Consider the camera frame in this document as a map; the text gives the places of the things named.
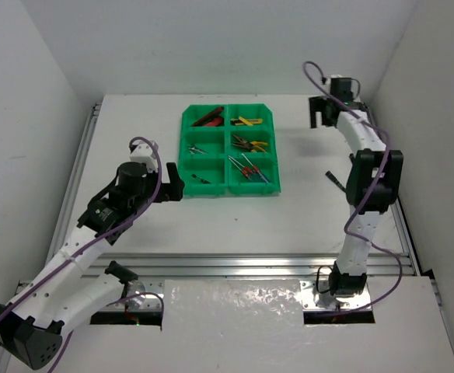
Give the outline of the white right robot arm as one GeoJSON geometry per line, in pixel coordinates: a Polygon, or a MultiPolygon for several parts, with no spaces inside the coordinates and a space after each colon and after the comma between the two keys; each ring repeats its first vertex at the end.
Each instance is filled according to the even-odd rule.
{"type": "Polygon", "coordinates": [[[322,122],[344,136],[354,155],[346,184],[350,218],[345,240],[329,275],[329,294],[353,296],[363,292],[368,255],[380,218],[396,202],[403,168],[403,153],[392,150],[386,133],[368,121],[360,103],[325,99],[322,122]]]}

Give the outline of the yellow needle-nose pliers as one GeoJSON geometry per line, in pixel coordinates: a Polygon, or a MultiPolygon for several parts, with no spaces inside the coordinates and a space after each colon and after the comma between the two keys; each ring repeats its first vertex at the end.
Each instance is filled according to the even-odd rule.
{"type": "Polygon", "coordinates": [[[266,152],[268,143],[264,141],[248,141],[236,134],[232,135],[232,145],[246,152],[266,152]]]}

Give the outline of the red blue clear screwdriver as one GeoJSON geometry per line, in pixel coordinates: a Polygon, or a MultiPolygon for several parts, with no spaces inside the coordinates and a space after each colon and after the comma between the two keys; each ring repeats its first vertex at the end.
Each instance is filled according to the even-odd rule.
{"type": "Polygon", "coordinates": [[[245,155],[245,153],[242,153],[241,156],[250,164],[251,169],[265,182],[269,183],[270,180],[261,172],[261,170],[254,165],[251,160],[245,155]]]}

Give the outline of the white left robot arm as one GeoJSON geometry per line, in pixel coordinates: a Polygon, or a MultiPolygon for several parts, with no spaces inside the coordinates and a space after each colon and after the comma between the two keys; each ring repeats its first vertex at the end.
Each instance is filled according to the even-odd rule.
{"type": "Polygon", "coordinates": [[[154,141],[137,136],[130,159],[87,204],[68,238],[41,272],[8,303],[0,303],[0,347],[36,371],[56,365],[72,332],[108,305],[132,308],[148,295],[138,275],[116,261],[92,283],[85,271],[154,203],[178,202],[184,182],[176,163],[162,163],[154,141]]]}

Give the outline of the green black precision screwdriver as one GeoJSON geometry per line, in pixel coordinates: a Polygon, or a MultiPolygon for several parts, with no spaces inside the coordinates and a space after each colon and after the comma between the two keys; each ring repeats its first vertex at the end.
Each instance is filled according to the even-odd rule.
{"type": "Polygon", "coordinates": [[[197,182],[197,183],[200,183],[200,184],[211,184],[210,181],[208,180],[205,180],[195,174],[192,174],[191,177],[197,182]]]}

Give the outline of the yellow utility knife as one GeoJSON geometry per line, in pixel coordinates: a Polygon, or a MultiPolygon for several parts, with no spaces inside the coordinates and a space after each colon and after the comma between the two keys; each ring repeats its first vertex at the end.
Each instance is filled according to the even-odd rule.
{"type": "Polygon", "coordinates": [[[234,126],[255,126],[260,125],[264,121],[262,118],[253,118],[253,119],[246,119],[244,117],[232,118],[230,120],[230,124],[234,126]]]}
{"type": "Polygon", "coordinates": [[[239,117],[239,124],[244,124],[246,126],[253,126],[253,123],[243,117],[239,117]]]}

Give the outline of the red black utility knife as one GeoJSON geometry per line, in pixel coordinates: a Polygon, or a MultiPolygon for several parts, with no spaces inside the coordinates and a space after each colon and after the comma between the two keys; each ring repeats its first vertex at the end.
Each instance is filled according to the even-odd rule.
{"type": "Polygon", "coordinates": [[[202,124],[202,127],[221,127],[224,125],[223,117],[215,117],[212,120],[202,124]]]}
{"type": "Polygon", "coordinates": [[[206,123],[216,119],[217,117],[220,117],[223,110],[224,110],[223,106],[218,106],[211,112],[206,113],[203,117],[201,117],[198,120],[196,120],[195,122],[193,122],[192,127],[204,126],[206,123]]]}

